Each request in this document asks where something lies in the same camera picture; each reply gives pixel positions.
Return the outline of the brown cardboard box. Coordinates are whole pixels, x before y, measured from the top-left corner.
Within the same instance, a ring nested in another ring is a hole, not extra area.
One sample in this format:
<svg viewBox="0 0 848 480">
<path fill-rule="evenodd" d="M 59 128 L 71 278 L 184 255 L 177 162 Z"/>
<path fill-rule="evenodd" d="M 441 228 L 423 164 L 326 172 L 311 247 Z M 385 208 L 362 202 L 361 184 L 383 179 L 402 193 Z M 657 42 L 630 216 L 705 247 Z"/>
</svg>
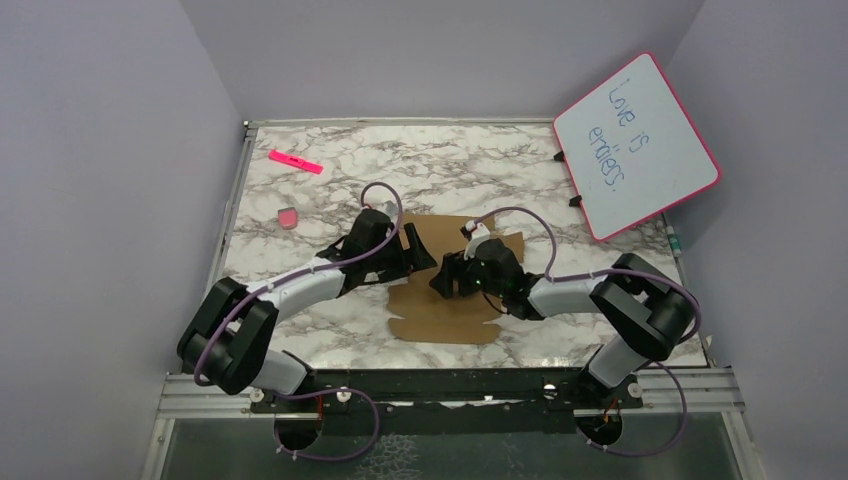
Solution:
<svg viewBox="0 0 848 480">
<path fill-rule="evenodd" d="M 403 284 L 388 288 L 387 309 L 391 334 L 407 342 L 485 345 L 497 340 L 501 301 L 494 294 L 469 293 L 456 277 L 447 282 L 442 260 L 464 253 L 466 238 L 460 229 L 469 216 L 410 214 L 422 245 L 437 261 L 431 269 L 415 272 Z"/>
</svg>

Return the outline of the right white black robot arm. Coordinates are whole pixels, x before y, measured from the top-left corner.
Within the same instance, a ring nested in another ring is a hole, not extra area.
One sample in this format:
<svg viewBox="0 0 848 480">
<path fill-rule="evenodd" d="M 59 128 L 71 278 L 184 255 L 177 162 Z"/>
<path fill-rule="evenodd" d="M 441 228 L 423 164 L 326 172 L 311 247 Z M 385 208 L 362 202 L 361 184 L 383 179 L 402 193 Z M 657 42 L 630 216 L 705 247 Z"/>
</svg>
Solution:
<svg viewBox="0 0 848 480">
<path fill-rule="evenodd" d="M 577 380 L 579 398 L 600 407 L 617 387 L 650 362 L 669 358 L 700 325 L 700 306 L 685 288 L 642 257 L 621 255 L 611 268 L 549 279 L 523 269 L 501 240 L 482 242 L 472 254 L 449 253 L 429 286 L 444 299 L 483 293 L 507 314 L 539 321 L 566 313 L 598 313 L 615 337 L 588 361 Z"/>
</svg>

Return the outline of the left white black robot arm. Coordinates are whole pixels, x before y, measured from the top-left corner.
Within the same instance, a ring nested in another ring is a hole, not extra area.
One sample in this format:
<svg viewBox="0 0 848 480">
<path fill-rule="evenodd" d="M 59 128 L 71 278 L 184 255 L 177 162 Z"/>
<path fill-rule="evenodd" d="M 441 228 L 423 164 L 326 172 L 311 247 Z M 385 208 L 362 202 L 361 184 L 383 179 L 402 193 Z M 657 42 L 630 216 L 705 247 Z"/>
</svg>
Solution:
<svg viewBox="0 0 848 480">
<path fill-rule="evenodd" d="M 366 208 L 348 234 L 303 266 L 243 284 L 224 277 L 213 284 L 177 343 L 184 366 L 200 386 L 228 395 L 247 388 L 273 391 L 298 411 L 313 401 L 312 369 L 295 355 L 275 352 L 277 324 L 324 301 L 366 285 L 388 283 L 436 267 L 416 227 L 398 226 Z"/>
</svg>

